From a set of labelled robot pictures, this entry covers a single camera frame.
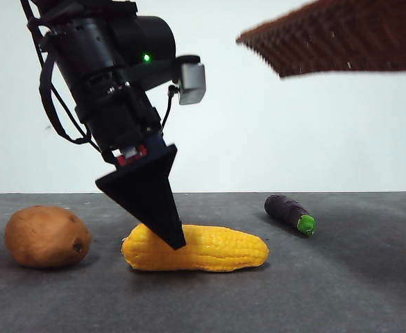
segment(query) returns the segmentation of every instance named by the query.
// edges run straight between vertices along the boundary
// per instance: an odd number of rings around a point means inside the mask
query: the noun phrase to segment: red component
[[[147,155],[147,148],[145,145],[141,144],[136,148],[138,154],[130,157],[130,158],[125,158],[123,155],[120,155],[117,157],[118,163],[121,167],[126,166],[127,164],[133,163],[134,161],[138,161],[141,157],[144,157]]]

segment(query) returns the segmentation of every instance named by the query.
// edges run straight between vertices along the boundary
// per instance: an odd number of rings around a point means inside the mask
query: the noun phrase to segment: cable
[[[167,100],[167,111],[166,111],[166,115],[164,115],[164,119],[162,120],[162,124],[161,124],[163,131],[164,131],[164,127],[166,126],[167,118],[169,118],[170,109],[172,107],[172,98],[178,91],[179,91],[179,89],[175,85],[169,86],[169,92],[167,93],[167,95],[169,96],[169,98]]]
[[[22,4],[22,8],[24,9],[24,13],[26,15],[27,20],[30,21],[32,19],[35,19],[35,16],[33,14],[33,11],[31,10],[30,3],[28,2],[28,0],[21,0],[21,4]],[[31,31],[31,32],[32,32],[32,36],[33,36],[33,38],[32,38],[33,39],[33,45],[35,46],[35,50],[36,50],[36,54],[37,54],[37,59],[39,60],[39,63],[41,65],[41,67],[43,67],[44,66],[44,57],[42,57],[42,52],[41,52],[41,50],[39,48],[39,44],[37,43],[37,41],[35,39],[34,32],[33,31]],[[64,111],[67,113],[67,116],[70,118],[70,121],[73,123],[73,125],[78,130],[78,132],[83,137],[86,137],[87,135],[84,133],[84,130],[79,126],[78,122],[73,117],[73,114],[71,113],[69,107],[67,106],[67,104],[65,104],[64,100],[62,99],[61,95],[59,94],[59,92],[57,91],[57,89],[55,88],[53,83],[51,84],[51,91],[55,95],[55,97],[58,100],[59,104],[61,104]],[[98,152],[101,152],[99,147],[92,141],[92,139],[90,139],[89,143]]]

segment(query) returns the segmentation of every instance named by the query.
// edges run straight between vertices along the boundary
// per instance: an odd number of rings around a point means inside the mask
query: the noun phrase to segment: white background
[[[178,146],[174,191],[406,190],[406,73],[280,80],[235,44],[303,2],[139,0],[140,15],[169,23],[177,55],[199,54],[206,66],[203,102],[175,100],[166,126]],[[94,180],[112,166],[49,127],[25,25],[19,1],[0,0],[0,193],[98,191]],[[160,114],[166,93],[149,92]]]

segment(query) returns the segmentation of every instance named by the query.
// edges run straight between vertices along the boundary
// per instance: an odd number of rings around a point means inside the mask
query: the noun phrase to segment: gray floor
[[[266,216],[267,194],[176,195],[184,223],[256,234],[269,260],[236,273],[140,273],[119,252],[136,222],[104,195],[0,195],[0,333],[406,332],[406,193],[292,196],[317,217],[311,239]],[[12,261],[4,227],[35,204],[88,224],[80,265]]]

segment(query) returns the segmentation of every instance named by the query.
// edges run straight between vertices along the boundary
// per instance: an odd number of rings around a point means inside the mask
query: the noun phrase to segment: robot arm
[[[131,1],[21,0],[42,64],[40,94],[57,133],[77,144],[92,138],[116,171],[96,181],[104,193],[146,224],[171,247],[185,245],[168,176],[176,155],[162,139],[157,110],[146,91],[168,81],[180,104],[198,103],[205,93],[205,70],[196,55],[176,57],[174,35],[159,17],[137,16]],[[49,29],[42,36],[40,27]],[[41,52],[47,53],[45,61]],[[59,122],[51,84],[57,64],[87,129],[73,140]]]

